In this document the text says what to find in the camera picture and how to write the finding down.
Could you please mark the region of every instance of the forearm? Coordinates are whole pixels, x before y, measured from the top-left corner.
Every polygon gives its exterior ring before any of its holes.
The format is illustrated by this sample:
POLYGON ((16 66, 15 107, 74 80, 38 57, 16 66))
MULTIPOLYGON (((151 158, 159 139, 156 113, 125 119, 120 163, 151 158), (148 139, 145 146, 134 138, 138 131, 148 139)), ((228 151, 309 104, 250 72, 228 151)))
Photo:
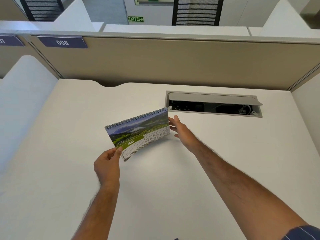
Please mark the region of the forearm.
POLYGON ((288 230, 306 225, 277 196, 206 145, 197 143, 193 153, 247 239, 280 239, 288 230))
POLYGON ((100 187, 72 240, 106 240, 119 193, 119 182, 100 187))

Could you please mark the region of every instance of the hand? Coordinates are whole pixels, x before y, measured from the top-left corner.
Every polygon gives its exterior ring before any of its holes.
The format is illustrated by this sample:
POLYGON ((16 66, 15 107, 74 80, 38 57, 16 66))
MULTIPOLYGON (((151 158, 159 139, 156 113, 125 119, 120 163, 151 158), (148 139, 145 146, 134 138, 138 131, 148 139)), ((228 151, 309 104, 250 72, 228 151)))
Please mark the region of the hand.
POLYGON ((120 167, 119 159, 122 153, 122 147, 112 148, 102 153, 94 162, 94 171, 96 172, 100 185, 114 186, 119 184, 120 167))
POLYGON ((201 143, 198 138, 191 132, 191 130, 185 125, 182 124, 177 115, 173 118, 168 117, 170 129, 178 132, 174 135, 178 137, 182 144, 192 153, 195 152, 198 145, 201 143))

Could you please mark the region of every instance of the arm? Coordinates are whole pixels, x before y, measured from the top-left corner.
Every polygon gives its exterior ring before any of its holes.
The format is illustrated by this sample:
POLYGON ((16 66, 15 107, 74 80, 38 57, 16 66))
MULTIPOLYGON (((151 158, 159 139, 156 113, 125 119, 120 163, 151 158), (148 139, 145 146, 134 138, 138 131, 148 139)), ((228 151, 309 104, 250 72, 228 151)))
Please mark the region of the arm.
POLYGON ((119 158, 122 148, 102 153, 94 162, 100 189, 72 240, 106 240, 116 209, 119 193, 119 158))
POLYGON ((169 124, 198 159, 247 239, 281 239, 289 230, 307 225, 277 196, 204 145, 178 116, 169 118, 169 124))

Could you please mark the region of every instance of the spiral binding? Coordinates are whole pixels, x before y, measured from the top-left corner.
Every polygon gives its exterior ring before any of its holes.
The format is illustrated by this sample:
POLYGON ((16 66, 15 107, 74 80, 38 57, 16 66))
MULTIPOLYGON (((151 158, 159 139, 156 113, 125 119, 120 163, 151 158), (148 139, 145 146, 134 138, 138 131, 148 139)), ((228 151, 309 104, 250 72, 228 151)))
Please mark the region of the spiral binding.
POLYGON ((168 108, 166 108, 166 107, 165 107, 165 108, 161 108, 161 109, 152 111, 152 112, 150 112, 150 113, 145 113, 145 114, 142 114, 142 115, 133 117, 133 118, 131 118, 131 119, 127 119, 127 120, 120 121, 120 122, 118 122, 118 123, 114 123, 114 124, 111 124, 111 125, 107 125, 107 126, 104 127, 104 128, 105 128, 106 130, 108 130, 108 129, 114 128, 114 127, 116 127, 116 126, 118 126, 118 125, 123 125, 123 124, 126 124, 126 123, 128 123, 128 122, 131 122, 131 121, 134 121, 134 120, 137 120, 137 119, 141 119, 141 118, 144 118, 144 117, 148 117, 148 116, 150 116, 150 115, 155 115, 155 114, 160 113, 160 112, 165 112, 165 111, 167 111, 167 110, 168 110, 168 108))

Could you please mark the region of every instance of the calendar page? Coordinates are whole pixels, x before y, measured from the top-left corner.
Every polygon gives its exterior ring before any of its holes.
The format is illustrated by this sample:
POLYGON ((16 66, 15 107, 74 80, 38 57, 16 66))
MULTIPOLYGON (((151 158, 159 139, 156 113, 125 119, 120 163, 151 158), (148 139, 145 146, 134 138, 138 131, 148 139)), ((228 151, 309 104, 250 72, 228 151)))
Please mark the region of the calendar page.
POLYGON ((168 109, 158 109, 105 127, 122 159, 128 160, 145 145, 170 134, 168 109))

